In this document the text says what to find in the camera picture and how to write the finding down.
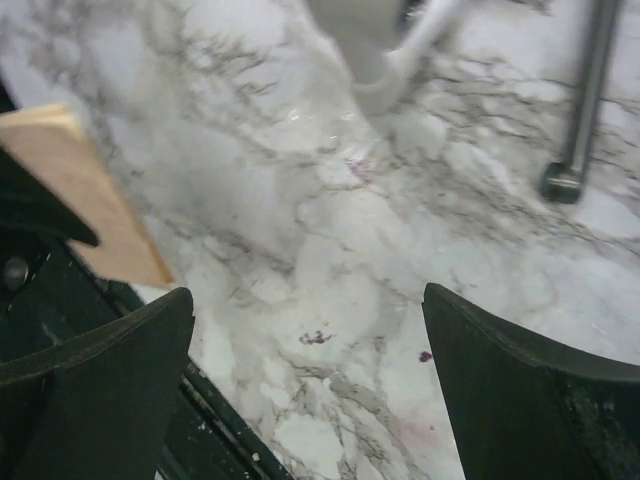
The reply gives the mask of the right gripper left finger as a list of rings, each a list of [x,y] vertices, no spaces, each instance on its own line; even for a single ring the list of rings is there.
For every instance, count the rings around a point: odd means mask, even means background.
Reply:
[[[194,327],[177,288],[1,367],[4,479],[151,479]]]

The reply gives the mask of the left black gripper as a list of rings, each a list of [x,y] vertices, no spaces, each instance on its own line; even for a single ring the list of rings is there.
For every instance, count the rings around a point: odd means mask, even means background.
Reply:
[[[1,361],[59,345],[125,314],[62,240],[96,233],[1,148]]]

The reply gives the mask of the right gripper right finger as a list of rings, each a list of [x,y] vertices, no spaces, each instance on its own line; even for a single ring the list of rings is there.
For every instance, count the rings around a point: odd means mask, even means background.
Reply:
[[[435,283],[422,308],[466,478],[638,478],[638,366],[544,337]]]

